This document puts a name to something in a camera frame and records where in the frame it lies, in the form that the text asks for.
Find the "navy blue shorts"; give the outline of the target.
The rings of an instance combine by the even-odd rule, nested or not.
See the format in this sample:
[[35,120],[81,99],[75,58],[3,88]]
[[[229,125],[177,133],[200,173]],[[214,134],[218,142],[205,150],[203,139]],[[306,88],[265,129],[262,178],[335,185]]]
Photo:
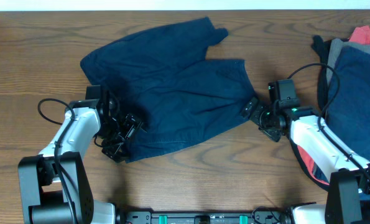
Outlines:
[[92,85],[143,127],[124,144],[134,162],[179,151],[244,123],[255,97],[242,59],[208,59],[228,36],[208,17],[143,30],[100,47],[81,62]]

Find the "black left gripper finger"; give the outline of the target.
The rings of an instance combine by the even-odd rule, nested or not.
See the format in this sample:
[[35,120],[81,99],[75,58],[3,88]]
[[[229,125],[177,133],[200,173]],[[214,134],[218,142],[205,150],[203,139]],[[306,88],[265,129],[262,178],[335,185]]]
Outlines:
[[132,113],[128,113],[122,122],[122,134],[125,140],[132,138],[139,129],[143,128],[144,122]]
[[123,148],[124,143],[102,142],[101,152],[116,163],[129,159],[129,153]]

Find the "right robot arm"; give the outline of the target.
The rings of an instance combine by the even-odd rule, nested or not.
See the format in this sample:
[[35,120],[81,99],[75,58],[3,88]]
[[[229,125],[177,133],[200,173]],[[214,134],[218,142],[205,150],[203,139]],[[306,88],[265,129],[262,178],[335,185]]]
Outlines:
[[298,100],[267,105],[252,98],[241,116],[270,140],[285,136],[306,175],[327,190],[326,204],[293,205],[271,223],[370,223],[370,162],[351,150],[311,107]]

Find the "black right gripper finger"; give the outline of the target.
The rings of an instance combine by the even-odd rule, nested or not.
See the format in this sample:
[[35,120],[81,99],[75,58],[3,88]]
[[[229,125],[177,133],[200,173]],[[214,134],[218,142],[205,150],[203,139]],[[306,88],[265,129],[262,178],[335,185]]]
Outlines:
[[251,115],[257,110],[257,107],[259,105],[259,99],[257,97],[252,97],[250,101],[248,101],[243,109],[241,110],[240,115],[244,119],[249,119]]
[[274,142],[279,142],[282,136],[282,131],[275,128],[261,128],[261,132]]

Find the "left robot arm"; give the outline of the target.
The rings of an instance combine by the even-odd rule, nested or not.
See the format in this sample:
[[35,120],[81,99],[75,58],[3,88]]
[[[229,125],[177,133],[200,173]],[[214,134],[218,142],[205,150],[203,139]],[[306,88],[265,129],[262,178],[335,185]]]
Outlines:
[[65,105],[65,119],[51,142],[18,164],[25,223],[125,223],[113,203],[93,198],[83,158],[98,138],[114,162],[129,158],[124,145],[142,128],[137,116],[122,114],[119,101],[101,86],[89,86],[85,99]]

